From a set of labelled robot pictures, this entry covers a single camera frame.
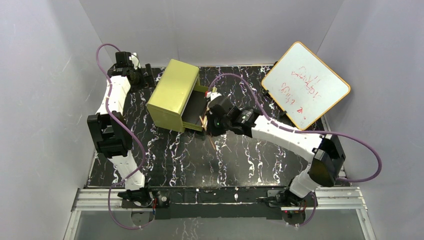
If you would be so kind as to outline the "gold black makeup pencil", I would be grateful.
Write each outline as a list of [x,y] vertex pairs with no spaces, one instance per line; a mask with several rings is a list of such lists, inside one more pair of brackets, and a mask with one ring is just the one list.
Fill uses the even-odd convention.
[[215,93],[216,91],[217,91],[217,88],[216,87],[212,87],[211,90],[207,90],[204,93],[204,97],[206,99],[206,107],[205,107],[204,113],[199,116],[199,120],[200,120],[201,126],[202,126],[202,128],[203,128],[203,130],[205,132],[207,131],[207,122],[208,122],[207,121],[206,113],[209,110],[209,102],[211,101],[211,95],[212,95],[212,93]]

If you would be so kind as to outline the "olive green drawer box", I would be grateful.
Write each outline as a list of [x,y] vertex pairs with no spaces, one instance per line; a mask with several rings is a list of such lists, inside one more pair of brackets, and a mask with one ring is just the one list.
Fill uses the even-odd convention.
[[148,113],[158,128],[202,132],[208,91],[199,67],[171,59],[146,104]]

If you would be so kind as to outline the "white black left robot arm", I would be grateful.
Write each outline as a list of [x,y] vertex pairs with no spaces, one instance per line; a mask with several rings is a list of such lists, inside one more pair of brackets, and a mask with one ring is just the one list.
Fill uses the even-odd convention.
[[146,177],[138,168],[132,154],[133,132],[126,131],[123,116],[127,94],[153,86],[150,65],[144,73],[136,53],[117,51],[115,64],[107,70],[106,90],[100,107],[87,117],[87,125],[96,152],[107,158],[124,181],[125,191],[118,196],[147,208],[154,197]]

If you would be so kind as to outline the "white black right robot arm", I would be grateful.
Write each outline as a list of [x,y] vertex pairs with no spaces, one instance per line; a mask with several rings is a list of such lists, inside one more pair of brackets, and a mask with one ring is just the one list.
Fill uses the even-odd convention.
[[346,159],[340,140],[329,133],[304,133],[268,119],[254,108],[238,108],[217,92],[206,94],[206,131],[220,136],[228,131],[273,143],[302,157],[310,165],[296,175],[276,198],[299,201],[320,187],[333,187]]

